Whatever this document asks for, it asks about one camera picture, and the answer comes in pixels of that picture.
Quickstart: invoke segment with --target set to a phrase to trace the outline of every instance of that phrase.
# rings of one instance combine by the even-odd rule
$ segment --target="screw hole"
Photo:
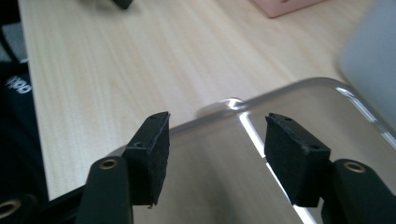
[[[101,168],[102,170],[109,170],[109,169],[116,167],[118,163],[119,163],[118,161],[113,160],[113,159],[110,159],[107,161],[102,161],[99,164],[99,168]]]
[[[366,172],[366,169],[363,166],[361,166],[360,164],[358,164],[356,162],[353,162],[353,161],[344,162],[344,166],[348,170],[350,170],[352,172],[355,172],[355,173],[364,173],[364,172]]]
[[[0,204],[0,219],[12,215],[21,207],[21,201],[10,200]]]
[[[312,145],[311,147],[312,147],[313,149],[316,149],[316,150],[320,149],[320,147],[317,146],[317,145]]]
[[[134,147],[142,147],[142,146],[143,146],[143,143],[141,143],[141,142],[134,143]]]

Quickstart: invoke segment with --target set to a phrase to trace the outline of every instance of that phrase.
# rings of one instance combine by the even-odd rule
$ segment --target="black bag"
[[[0,63],[0,197],[48,201],[27,64]]]

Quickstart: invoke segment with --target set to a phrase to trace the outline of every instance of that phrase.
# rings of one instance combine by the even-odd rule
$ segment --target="black object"
[[[0,63],[0,197],[48,199],[33,88],[26,63]]]
[[[304,207],[324,200],[328,223],[396,223],[396,197],[369,166],[329,161],[330,150],[293,119],[270,114],[265,156],[290,202]]]
[[[148,117],[121,157],[106,157],[92,165],[83,187],[40,207],[22,203],[24,195],[0,199],[0,223],[133,223],[131,205],[152,206],[158,202],[169,154],[169,116],[162,112]],[[146,145],[136,147],[134,143]],[[3,205],[10,201],[21,206],[4,217],[14,209]],[[17,216],[20,209],[39,212]]]
[[[113,2],[122,9],[127,9],[134,0],[113,0]]]

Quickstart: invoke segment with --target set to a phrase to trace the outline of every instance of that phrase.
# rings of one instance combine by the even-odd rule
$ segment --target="light wood surface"
[[[268,19],[248,0],[20,0],[49,196],[85,182],[145,117],[171,127],[226,97],[308,77],[337,58],[371,0],[329,0]]]

